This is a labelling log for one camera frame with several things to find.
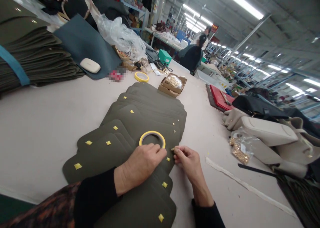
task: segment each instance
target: plastic bag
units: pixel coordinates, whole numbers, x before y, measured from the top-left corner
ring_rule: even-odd
[[[175,88],[182,89],[182,82],[177,76],[170,75],[164,81]]]
[[[44,6],[35,0],[13,0],[13,1],[15,1],[16,3],[20,4],[22,7],[34,13],[39,19],[42,19],[48,22],[49,24],[55,25],[55,27],[48,28],[50,32],[55,31],[57,28],[65,24],[60,20],[58,15],[49,15],[43,12],[41,9]]]
[[[134,62],[138,62],[146,54],[146,46],[142,39],[132,30],[122,24],[121,17],[111,21],[103,14],[98,18],[98,30],[105,41],[115,45]]]
[[[233,145],[232,154],[238,158],[238,160],[247,165],[253,156],[253,140],[258,139],[246,133],[242,127],[231,133],[229,144]]]

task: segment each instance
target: beige leather bag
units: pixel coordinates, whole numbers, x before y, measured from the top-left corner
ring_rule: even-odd
[[[302,127],[303,120],[294,117],[289,122],[280,119],[281,124],[290,127],[297,135],[298,141],[276,146],[282,159],[297,164],[307,165],[320,157],[320,140],[309,135]]]

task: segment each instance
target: cardboard box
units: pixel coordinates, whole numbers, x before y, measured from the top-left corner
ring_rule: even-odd
[[[181,82],[182,82],[182,88],[181,88],[181,89],[180,89],[180,88],[175,88],[175,87],[171,86],[170,84],[167,84],[167,83],[164,82],[164,80],[165,80],[167,77],[171,76],[171,75],[174,75],[174,76],[178,77],[178,78],[181,80]],[[161,81],[158,89],[161,90],[161,91],[163,91],[164,93],[172,96],[172,97],[177,97],[177,96],[178,96],[179,94],[181,94],[181,92],[183,91],[183,88],[184,88],[184,86],[185,86],[186,83],[187,83],[187,79],[184,78],[184,77],[179,77],[179,76],[177,76],[177,75],[175,75],[175,74],[173,74],[173,73],[170,73],[167,77],[165,77],[165,78]]]
[[[168,90],[167,88],[163,87],[162,86],[162,82],[160,83],[158,90],[160,90],[160,91],[162,91],[162,92],[164,92],[164,93],[166,93],[166,94],[168,94],[168,95],[170,95],[170,96],[172,96],[174,98],[179,95],[178,93],[173,92],[173,91]]]

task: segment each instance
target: stack of leather pieces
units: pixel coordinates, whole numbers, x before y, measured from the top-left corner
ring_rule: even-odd
[[[108,210],[95,227],[171,227],[176,215],[170,198],[173,182],[169,173],[174,166],[172,148],[179,144],[187,113],[181,102],[148,83],[139,82],[120,94],[99,128],[81,137],[78,152],[63,166],[68,183],[82,181],[123,164],[148,131],[160,133],[167,157],[143,184],[124,195]],[[142,144],[159,144],[148,135]]]
[[[84,75],[46,22],[13,0],[0,3],[0,94]]]

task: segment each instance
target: black leather bag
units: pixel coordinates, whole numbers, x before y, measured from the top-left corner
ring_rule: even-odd
[[[276,106],[269,104],[261,99],[247,95],[238,96],[232,105],[246,114],[263,119],[275,121],[276,119],[288,119],[289,117]]]

